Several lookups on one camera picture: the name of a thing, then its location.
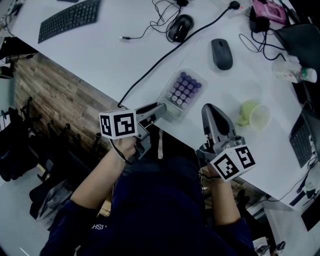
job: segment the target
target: plastic bottle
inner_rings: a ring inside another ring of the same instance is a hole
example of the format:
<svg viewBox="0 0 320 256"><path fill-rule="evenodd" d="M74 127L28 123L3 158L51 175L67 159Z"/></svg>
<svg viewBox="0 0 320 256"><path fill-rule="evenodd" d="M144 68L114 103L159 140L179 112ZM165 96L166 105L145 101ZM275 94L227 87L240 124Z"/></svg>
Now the plastic bottle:
<svg viewBox="0 0 320 256"><path fill-rule="evenodd" d="M313 68L305 68L299 63L290 61L275 61L272 65L272 71L276 78L296 84L302 81L316 83L318 78L317 72Z"/></svg>

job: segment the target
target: sleeve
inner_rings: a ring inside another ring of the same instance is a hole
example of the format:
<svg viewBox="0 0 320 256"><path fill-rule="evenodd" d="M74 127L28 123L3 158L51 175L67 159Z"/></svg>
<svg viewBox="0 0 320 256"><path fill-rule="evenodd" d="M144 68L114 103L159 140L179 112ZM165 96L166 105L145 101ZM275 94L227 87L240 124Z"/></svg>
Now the sleeve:
<svg viewBox="0 0 320 256"><path fill-rule="evenodd" d="M216 226L215 230L220 238L238 255L256 256L251 233L245 219L236 223Z"/></svg>
<svg viewBox="0 0 320 256"><path fill-rule="evenodd" d="M75 249L89 235L97 214L94 209L84 208L68 200L57 213L40 256L73 256Z"/></svg>

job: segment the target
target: person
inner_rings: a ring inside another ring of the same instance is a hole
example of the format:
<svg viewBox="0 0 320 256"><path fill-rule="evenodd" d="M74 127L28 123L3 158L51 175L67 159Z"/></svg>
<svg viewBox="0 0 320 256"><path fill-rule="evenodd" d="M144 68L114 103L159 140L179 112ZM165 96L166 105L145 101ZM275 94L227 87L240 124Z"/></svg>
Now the person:
<svg viewBox="0 0 320 256"><path fill-rule="evenodd" d="M207 227L195 151L148 127L151 149L126 165L112 149L56 215L40 255L256 255L229 182L211 181L214 228ZM134 137L114 144L129 159ZM214 168L208 166L216 176ZM115 183L109 217L97 217Z"/></svg>

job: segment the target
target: wooden floor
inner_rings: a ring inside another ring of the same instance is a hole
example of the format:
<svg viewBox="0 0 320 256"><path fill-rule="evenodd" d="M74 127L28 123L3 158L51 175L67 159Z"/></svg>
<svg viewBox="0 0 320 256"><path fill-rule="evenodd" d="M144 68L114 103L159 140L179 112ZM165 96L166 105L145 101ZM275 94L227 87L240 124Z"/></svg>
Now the wooden floor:
<svg viewBox="0 0 320 256"><path fill-rule="evenodd" d="M32 97L32 116L42 115L35 128L47 134L50 120L54 121L57 132L69 123L69 141L72 142L72 137L79 134L81 146L90 151L96 133L100 132L99 112L117 109L117 102L40 53L31 59L19 60L15 69L15 104L20 109ZM103 157L108 149L109 145L101 139L97 156ZM251 198L250 203L264 195L239 178L231 185L234 196L245 189ZM207 188L204 193L210 193L210 185L205 179L203 186ZM206 200L206 205L211 205L211 199Z"/></svg>

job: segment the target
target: power adapter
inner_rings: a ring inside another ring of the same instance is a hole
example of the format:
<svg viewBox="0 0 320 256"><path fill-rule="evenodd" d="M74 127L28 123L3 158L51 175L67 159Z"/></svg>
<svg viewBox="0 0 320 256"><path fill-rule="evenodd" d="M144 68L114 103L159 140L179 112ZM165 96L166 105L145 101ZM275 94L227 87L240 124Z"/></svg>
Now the power adapter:
<svg viewBox="0 0 320 256"><path fill-rule="evenodd" d="M249 27L254 33L266 32L270 27L270 20L267 17L257 17L255 9L252 7L249 16Z"/></svg>

